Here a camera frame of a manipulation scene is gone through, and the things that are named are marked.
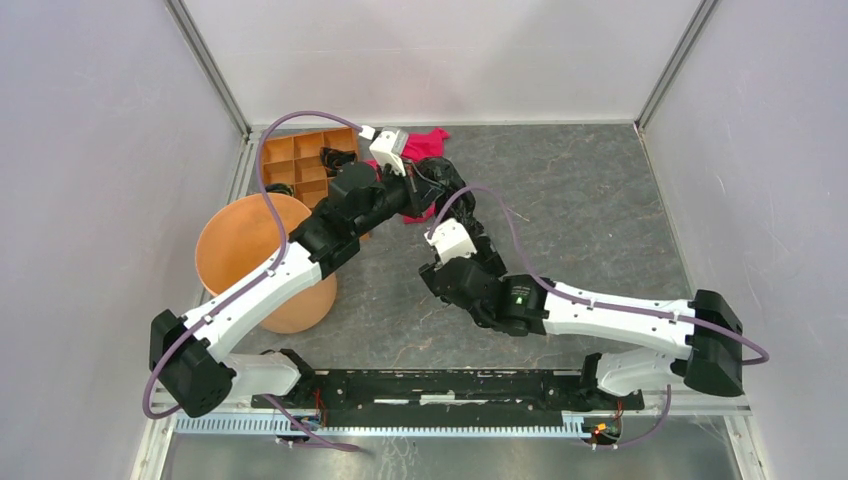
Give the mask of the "orange trash bin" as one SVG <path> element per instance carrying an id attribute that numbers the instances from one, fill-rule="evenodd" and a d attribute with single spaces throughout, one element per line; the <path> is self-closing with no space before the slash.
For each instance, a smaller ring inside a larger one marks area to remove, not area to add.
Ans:
<path id="1" fill-rule="evenodd" d="M 201 283 L 213 296 L 251 273 L 280 246 L 270 210 L 260 194 L 245 196 L 218 211 L 203 228 L 195 249 Z M 308 330 L 330 312 L 337 297 L 335 275 L 292 297 L 261 322 L 278 334 Z"/>

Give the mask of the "black trash bag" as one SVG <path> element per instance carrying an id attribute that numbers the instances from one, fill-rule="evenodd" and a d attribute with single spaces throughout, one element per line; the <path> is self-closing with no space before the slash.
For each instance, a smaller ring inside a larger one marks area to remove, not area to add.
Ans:
<path id="1" fill-rule="evenodd" d="M 415 168 L 419 176 L 437 190 L 432 229 L 445 220 L 453 219 L 465 228 L 472 239 L 485 233 L 484 226 L 475 216 L 476 198 L 452 161 L 445 157 L 428 157 L 418 162 Z"/>

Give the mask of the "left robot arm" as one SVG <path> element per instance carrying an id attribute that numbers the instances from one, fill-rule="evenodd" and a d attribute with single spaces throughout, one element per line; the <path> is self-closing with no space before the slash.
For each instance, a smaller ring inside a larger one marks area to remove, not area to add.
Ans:
<path id="1" fill-rule="evenodd" d="M 143 409 L 152 418 L 153 386 L 160 383 L 176 404 L 197 418 L 216 409 L 246 375 L 229 355 L 274 310 L 338 270 L 360 250 L 360 238 L 394 215 L 419 216 L 454 187 L 414 165 L 399 173 L 367 164 L 344 167 L 327 197 L 280 247 L 252 272 L 213 300 L 183 315 L 165 309 L 151 322 Z"/>

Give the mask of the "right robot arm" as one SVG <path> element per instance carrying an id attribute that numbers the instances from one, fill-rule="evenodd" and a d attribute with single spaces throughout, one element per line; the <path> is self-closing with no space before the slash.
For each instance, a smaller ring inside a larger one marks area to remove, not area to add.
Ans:
<path id="1" fill-rule="evenodd" d="M 490 239 L 472 237 L 454 220 L 425 239 L 435 261 L 420 268 L 422 280 L 479 327 L 514 337 L 582 335 L 632 345 L 625 353 L 586 357 L 577 392 L 591 408 L 678 383 L 717 397 L 744 393 L 743 328 L 717 292 L 699 290 L 691 300 L 650 300 L 509 275 Z"/>

